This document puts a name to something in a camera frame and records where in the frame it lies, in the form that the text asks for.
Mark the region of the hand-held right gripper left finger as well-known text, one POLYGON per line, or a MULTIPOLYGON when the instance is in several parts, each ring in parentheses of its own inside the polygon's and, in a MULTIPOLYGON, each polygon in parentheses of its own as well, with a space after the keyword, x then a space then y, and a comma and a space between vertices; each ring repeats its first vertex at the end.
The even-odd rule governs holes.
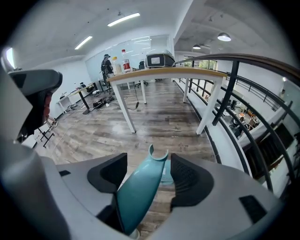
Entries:
POLYGON ((72 240, 127 240, 116 193, 127 173, 127 154, 56 165, 41 158, 45 176, 72 240))

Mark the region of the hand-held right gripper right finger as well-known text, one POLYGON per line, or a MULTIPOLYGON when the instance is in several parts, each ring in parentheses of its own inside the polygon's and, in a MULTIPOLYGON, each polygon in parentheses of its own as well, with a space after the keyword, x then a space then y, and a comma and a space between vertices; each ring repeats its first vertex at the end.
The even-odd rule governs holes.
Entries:
POLYGON ((188 155, 171 155, 175 197, 152 240, 258 240, 283 203, 248 174, 188 155))

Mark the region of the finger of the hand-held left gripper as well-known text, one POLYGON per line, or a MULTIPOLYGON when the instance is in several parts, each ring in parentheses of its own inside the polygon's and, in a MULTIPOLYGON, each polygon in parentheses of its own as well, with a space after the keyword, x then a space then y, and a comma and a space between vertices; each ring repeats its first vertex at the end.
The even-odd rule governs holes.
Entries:
POLYGON ((8 73, 8 139, 31 135, 44 125, 52 94, 62 84, 62 73, 53 69, 18 70, 8 73))

